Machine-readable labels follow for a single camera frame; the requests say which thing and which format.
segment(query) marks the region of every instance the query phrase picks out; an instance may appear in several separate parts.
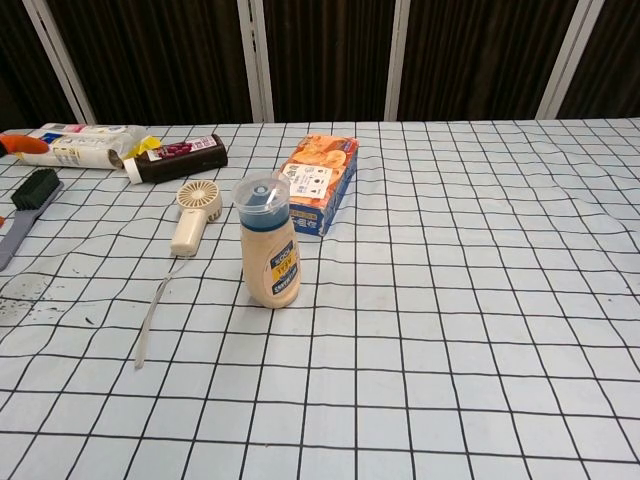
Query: white mini fan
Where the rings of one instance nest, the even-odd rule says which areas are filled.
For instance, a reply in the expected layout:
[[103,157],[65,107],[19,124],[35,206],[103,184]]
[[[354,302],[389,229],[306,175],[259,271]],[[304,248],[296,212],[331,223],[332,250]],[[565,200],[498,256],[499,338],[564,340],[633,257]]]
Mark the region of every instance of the white mini fan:
[[182,186],[176,194],[182,215],[171,240],[171,253],[179,257],[195,255],[207,221],[222,212],[220,189],[211,180],[196,180]]

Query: squeeze bottle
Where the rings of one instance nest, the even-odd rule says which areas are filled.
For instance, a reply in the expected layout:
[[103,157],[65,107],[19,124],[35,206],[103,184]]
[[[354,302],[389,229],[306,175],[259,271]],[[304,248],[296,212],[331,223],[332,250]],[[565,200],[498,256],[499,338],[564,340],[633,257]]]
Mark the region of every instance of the squeeze bottle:
[[249,175],[234,188],[233,200],[249,293],[268,308],[290,304],[300,288],[300,255],[289,217],[287,177],[277,172]]

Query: table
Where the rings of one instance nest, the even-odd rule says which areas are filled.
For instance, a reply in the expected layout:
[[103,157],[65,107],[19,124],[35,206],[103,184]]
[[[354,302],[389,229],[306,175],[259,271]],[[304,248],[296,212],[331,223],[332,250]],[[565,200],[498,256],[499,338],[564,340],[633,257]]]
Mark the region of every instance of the table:
[[[225,208],[139,371],[184,180],[60,170],[0,277],[0,478],[640,478],[640,119],[149,132],[214,128]],[[271,311],[230,190],[307,132],[355,135],[357,180]]]

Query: plastic packaging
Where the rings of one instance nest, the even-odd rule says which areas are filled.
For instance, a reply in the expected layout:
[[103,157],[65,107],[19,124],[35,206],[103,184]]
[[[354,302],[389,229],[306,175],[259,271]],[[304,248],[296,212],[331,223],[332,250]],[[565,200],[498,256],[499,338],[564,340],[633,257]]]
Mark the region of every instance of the plastic packaging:
[[233,199],[249,292],[268,308],[290,304],[300,289],[300,254],[287,177],[277,172],[247,176],[234,188]]
[[147,150],[124,161],[131,183],[161,183],[227,166],[227,151],[213,133],[208,137]]
[[122,158],[144,137],[139,125],[66,125],[47,123],[31,137],[49,144],[42,154],[20,154],[28,165],[79,168],[122,168]]

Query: black curtain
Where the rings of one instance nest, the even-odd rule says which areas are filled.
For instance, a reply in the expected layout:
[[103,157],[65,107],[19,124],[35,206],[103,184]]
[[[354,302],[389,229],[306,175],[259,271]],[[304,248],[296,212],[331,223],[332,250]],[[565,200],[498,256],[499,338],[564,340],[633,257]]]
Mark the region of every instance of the black curtain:
[[0,1],[0,131],[75,122],[20,0]]
[[533,118],[576,4],[412,2],[398,119]]
[[231,0],[48,0],[100,123],[251,121]]
[[394,0],[265,0],[276,120],[381,120],[394,6]]
[[640,2],[607,0],[558,117],[640,116]]

